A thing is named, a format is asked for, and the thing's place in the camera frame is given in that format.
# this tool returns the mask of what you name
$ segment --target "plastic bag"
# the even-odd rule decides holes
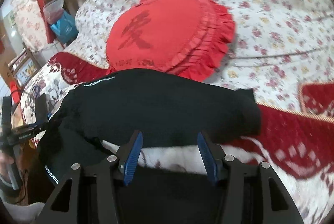
[[[66,11],[63,12],[61,18],[55,24],[50,25],[50,28],[63,44],[76,39],[79,33],[74,18]]]
[[[52,0],[44,6],[44,16],[50,25],[56,23],[63,15],[63,5],[64,0]]]

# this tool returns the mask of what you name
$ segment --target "red round pillow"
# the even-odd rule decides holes
[[[212,0],[141,0],[115,22],[110,70],[147,68],[203,81],[220,65],[235,23]]]

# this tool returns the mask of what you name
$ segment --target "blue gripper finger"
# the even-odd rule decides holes
[[[215,185],[218,182],[218,168],[211,151],[201,132],[197,135],[197,145],[205,166],[209,181]]]
[[[135,174],[136,171],[137,162],[139,159],[142,146],[143,146],[143,134],[142,132],[139,132],[133,144],[133,147],[129,153],[128,159],[124,164],[123,182],[125,186],[128,186],[133,179],[133,175]]]

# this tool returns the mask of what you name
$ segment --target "black cloth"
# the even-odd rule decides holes
[[[174,147],[197,144],[199,131],[224,143],[258,134],[260,125],[252,91],[131,69],[70,91],[37,149],[49,174],[60,180],[73,163],[88,166],[109,155],[101,140],[122,145],[134,130],[142,131],[143,147]]]
[[[213,187],[204,175],[137,167],[132,183],[115,192],[122,223],[215,224],[226,185]]]

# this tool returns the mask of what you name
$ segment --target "gold trim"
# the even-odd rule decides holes
[[[320,115],[314,115],[314,114],[309,114],[309,113],[302,113],[302,112],[297,112],[297,111],[293,111],[293,110],[288,110],[288,109],[283,109],[280,107],[276,107],[270,104],[265,104],[265,103],[257,103],[258,105],[263,105],[269,108],[273,108],[285,113],[290,113],[290,114],[294,114],[297,116],[302,116],[302,117],[306,117],[306,118],[310,118],[310,119],[315,119],[315,120],[319,120],[319,121],[325,121],[328,123],[334,123],[334,118],[333,117],[327,117],[327,116],[320,116]]]
[[[298,85],[298,100],[299,100],[299,104],[300,104],[300,109],[303,113],[307,113],[306,111],[306,107],[304,104],[304,100],[303,100],[303,87],[311,84],[311,83],[304,83],[304,84],[299,84]]]

